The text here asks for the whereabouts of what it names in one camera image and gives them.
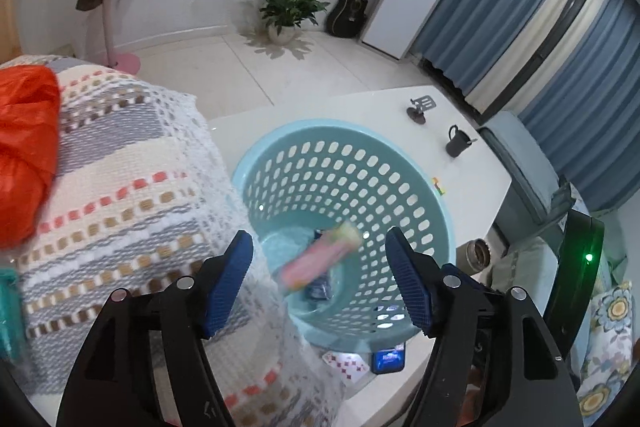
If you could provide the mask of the pink snack pack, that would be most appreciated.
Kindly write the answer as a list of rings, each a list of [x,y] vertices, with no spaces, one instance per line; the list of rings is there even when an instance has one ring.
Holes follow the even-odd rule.
[[[274,279],[285,294],[300,291],[347,255],[356,253],[363,237],[350,222],[320,233],[301,254],[276,272]]]

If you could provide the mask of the orange plastic bag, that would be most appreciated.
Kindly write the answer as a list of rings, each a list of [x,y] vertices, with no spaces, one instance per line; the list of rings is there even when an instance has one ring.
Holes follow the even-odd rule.
[[[58,165],[61,91],[46,66],[1,71],[1,247],[34,234]]]

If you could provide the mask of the metal thermos cup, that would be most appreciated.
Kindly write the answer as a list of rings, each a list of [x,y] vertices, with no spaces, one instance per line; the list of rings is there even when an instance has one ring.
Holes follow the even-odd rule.
[[[475,275],[489,267],[491,251],[485,239],[472,239],[456,250],[457,267],[468,275]]]

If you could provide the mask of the black device with green light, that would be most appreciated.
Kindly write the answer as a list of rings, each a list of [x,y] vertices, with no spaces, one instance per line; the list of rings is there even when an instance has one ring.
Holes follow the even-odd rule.
[[[589,307],[602,257],[604,224],[571,209],[559,253],[544,321],[563,359],[579,332]]]

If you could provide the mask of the blue card box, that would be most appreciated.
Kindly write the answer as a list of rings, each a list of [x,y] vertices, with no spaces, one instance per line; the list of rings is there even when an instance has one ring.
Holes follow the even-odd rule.
[[[371,372],[375,375],[400,373],[406,365],[406,344],[384,350],[378,350],[371,355]]]

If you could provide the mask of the floral cushion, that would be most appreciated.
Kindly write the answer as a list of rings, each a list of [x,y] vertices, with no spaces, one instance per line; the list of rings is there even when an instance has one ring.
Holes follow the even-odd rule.
[[[614,401],[634,366],[631,281],[593,297],[590,311],[589,343],[577,392],[585,426],[592,426]]]

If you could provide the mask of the playing card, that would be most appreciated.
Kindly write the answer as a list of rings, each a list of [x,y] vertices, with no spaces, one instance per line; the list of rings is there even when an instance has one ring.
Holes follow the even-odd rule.
[[[370,366],[357,353],[326,351],[321,358],[347,386],[357,384],[370,374]]]

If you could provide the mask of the striped woven sofa cover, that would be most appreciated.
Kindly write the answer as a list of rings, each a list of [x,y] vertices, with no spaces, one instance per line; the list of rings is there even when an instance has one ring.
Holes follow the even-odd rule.
[[[15,378],[58,413],[80,347],[112,291],[162,291],[250,231],[192,95],[77,58],[24,55],[61,91],[58,165],[34,234],[3,257],[20,288],[27,361]],[[204,349],[240,426],[329,426],[341,382],[288,316],[256,249],[226,326]]]

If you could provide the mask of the black mug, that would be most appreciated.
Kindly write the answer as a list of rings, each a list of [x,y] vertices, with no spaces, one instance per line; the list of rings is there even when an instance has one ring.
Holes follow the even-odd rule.
[[[449,141],[446,145],[446,152],[451,158],[459,157],[465,150],[467,150],[477,141],[476,138],[471,138],[456,124],[449,128],[448,139]]]

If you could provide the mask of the light blue perforated basket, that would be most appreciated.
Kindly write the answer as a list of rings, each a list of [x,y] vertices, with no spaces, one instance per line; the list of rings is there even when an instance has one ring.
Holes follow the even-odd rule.
[[[400,148],[354,124],[302,120],[257,141],[232,182],[271,271],[324,232],[355,243],[326,273],[328,298],[286,292],[288,314],[306,340],[368,352],[419,332],[388,265],[386,233],[400,228],[413,249],[444,265],[454,261],[454,229],[432,182]]]

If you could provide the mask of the small black phone stand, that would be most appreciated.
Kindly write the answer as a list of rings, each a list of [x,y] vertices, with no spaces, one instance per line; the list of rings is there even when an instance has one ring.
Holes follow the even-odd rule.
[[[406,113],[416,124],[425,124],[425,113],[436,107],[436,102],[431,95],[423,95],[420,98],[410,100],[410,106],[406,109]]]

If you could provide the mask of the blue window curtains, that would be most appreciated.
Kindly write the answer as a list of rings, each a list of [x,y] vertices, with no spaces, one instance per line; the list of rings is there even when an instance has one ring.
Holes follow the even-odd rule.
[[[639,188],[637,0],[438,0],[413,53],[592,210]]]

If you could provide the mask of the black acoustic guitar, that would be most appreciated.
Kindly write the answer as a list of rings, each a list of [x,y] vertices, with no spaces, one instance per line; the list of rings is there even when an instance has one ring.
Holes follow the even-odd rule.
[[[326,18],[326,32],[336,38],[355,38],[367,20],[368,0],[337,0]]]

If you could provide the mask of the green potted plant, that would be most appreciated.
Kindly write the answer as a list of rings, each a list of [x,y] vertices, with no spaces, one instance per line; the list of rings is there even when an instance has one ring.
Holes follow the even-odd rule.
[[[267,37],[276,46],[285,46],[295,37],[303,22],[318,26],[318,13],[326,12],[330,5],[324,0],[256,0]]]

